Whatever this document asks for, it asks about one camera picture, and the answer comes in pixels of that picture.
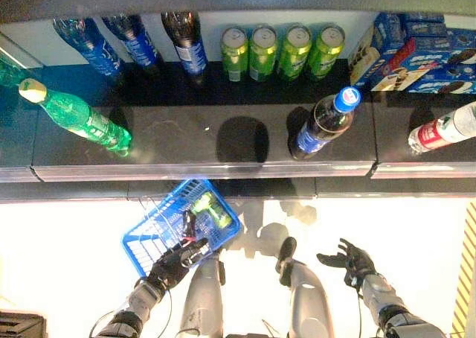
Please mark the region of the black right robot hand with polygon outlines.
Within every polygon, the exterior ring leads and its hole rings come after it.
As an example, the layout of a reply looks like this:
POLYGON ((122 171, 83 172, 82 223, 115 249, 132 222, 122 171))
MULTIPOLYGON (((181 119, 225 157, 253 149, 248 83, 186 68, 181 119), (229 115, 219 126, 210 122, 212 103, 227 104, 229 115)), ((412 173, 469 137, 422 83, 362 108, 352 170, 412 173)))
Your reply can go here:
POLYGON ((366 275, 376 274, 373 260, 363 249, 359 249, 348 240, 340 238, 339 241, 340 252, 336 255, 318 253, 316 257, 325 266, 344 268, 346 270, 344 283, 359 290, 366 275))

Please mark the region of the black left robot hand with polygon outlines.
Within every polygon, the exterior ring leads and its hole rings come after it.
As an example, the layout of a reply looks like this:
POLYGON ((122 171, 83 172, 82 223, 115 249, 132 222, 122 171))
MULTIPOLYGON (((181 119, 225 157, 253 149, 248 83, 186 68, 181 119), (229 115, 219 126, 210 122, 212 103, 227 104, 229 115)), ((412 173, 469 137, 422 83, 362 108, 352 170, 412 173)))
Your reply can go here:
POLYGON ((170 290, 177 286, 190 268, 209 251, 208 239, 184 239, 168 249, 152 266, 146 281, 157 289, 170 290))

